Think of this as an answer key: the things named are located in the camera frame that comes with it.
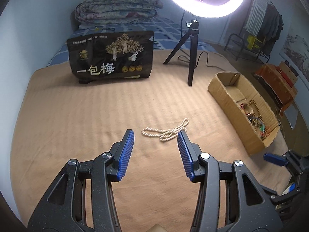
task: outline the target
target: clothes rack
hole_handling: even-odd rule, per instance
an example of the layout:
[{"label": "clothes rack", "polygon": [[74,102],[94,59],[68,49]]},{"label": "clothes rack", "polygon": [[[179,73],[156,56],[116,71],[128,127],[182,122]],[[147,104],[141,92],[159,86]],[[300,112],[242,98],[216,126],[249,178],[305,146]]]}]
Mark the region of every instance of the clothes rack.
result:
[{"label": "clothes rack", "polygon": [[[245,41],[245,38],[244,38],[244,34],[243,33],[243,30],[245,28],[245,25],[249,19],[249,16],[250,16],[250,13],[251,13],[251,9],[253,7],[253,3],[254,3],[254,0],[251,0],[250,1],[250,6],[247,10],[247,14],[246,14],[246,17],[245,17],[245,20],[242,24],[242,27],[240,29],[240,32],[238,34],[236,33],[232,33],[229,38],[228,38],[228,41],[224,47],[224,50],[228,50],[234,57],[236,57],[236,61],[239,59],[239,58],[242,58],[242,59],[246,59],[246,60],[251,60],[251,61],[254,61],[254,62],[259,62],[259,63],[264,63],[260,58],[266,58],[267,61],[266,63],[268,63],[268,61],[270,60],[270,54],[269,55],[265,55],[262,51],[262,47],[260,48],[259,51],[253,51],[253,50],[250,50],[249,48],[246,47],[246,41]],[[273,4],[273,2],[271,0],[267,0],[267,4]],[[230,42],[234,43],[236,46],[240,47],[240,50],[237,51],[235,49],[232,49],[229,47],[229,44]],[[244,53],[244,50],[247,52],[247,56],[250,56],[250,58],[246,58],[244,57],[243,54],[246,54]]]}]

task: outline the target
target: blue clip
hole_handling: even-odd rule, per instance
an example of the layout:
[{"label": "blue clip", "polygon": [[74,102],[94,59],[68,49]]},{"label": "blue clip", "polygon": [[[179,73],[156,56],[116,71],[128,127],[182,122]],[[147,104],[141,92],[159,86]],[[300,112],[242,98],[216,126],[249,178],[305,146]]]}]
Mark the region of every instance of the blue clip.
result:
[{"label": "blue clip", "polygon": [[265,153],[263,155],[263,158],[265,161],[268,161],[280,167],[286,166],[288,164],[288,161],[286,160],[286,158],[276,155],[276,154],[272,154],[272,153]]}]

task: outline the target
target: tree illustration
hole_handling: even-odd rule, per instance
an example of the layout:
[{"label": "tree illustration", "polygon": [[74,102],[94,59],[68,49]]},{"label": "tree illustration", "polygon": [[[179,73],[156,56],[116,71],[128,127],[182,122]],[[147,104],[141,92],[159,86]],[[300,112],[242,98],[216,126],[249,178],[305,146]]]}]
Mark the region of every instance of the tree illustration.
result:
[{"label": "tree illustration", "polygon": [[129,60],[136,60],[138,52],[144,50],[144,47],[139,44],[138,41],[134,41],[133,38],[130,38],[128,34],[123,34],[121,37],[117,37],[111,45],[106,46],[106,51],[108,54],[113,55],[113,59],[117,60],[118,53],[133,53]]}]

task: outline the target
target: white twisted rope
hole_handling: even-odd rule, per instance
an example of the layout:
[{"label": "white twisted rope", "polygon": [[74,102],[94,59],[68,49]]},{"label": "white twisted rope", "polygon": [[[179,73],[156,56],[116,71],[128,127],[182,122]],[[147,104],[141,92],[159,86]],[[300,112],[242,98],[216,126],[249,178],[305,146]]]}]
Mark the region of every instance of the white twisted rope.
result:
[{"label": "white twisted rope", "polygon": [[[182,130],[187,131],[186,126],[188,124],[189,124],[189,119],[185,118],[183,120],[183,122],[179,126],[177,126],[176,128],[170,128],[170,129],[162,130],[162,129],[146,127],[142,130],[142,134],[145,135],[145,136],[148,136],[148,137],[159,137],[162,142],[169,141],[169,140],[175,138],[180,131],[182,131]],[[157,132],[158,134],[147,133],[145,131]]]}]

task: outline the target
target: blue checkered bed sheet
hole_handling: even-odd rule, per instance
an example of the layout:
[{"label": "blue checkered bed sheet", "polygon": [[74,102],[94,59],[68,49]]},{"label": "blue checkered bed sheet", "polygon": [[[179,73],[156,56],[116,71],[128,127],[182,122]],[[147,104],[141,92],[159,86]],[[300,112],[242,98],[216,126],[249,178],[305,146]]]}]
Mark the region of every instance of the blue checkered bed sheet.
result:
[{"label": "blue checkered bed sheet", "polygon": [[[77,30],[70,38],[85,36],[95,33],[109,32],[129,32],[129,31],[154,31],[154,49],[166,50],[175,48],[180,40],[180,25],[167,18],[156,18],[152,21],[130,24],[104,25],[102,27],[93,27],[85,30]],[[190,39],[182,46],[183,49],[190,49]],[[216,52],[208,43],[199,41],[199,50]],[[61,47],[59,52],[50,61],[48,66],[61,64],[69,60],[69,51],[66,43]]]}]

